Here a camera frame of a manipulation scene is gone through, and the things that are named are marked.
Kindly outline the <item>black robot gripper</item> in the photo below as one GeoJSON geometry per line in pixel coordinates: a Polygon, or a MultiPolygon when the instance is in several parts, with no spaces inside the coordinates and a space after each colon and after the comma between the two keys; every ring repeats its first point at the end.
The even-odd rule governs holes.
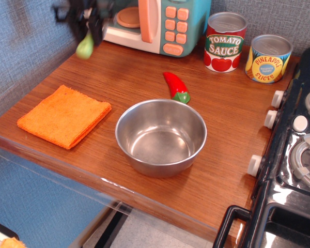
{"type": "Polygon", "coordinates": [[[113,18],[115,1],[67,1],[53,5],[57,22],[68,22],[77,42],[88,32],[87,22],[95,46],[103,41],[103,24],[113,18]]]}

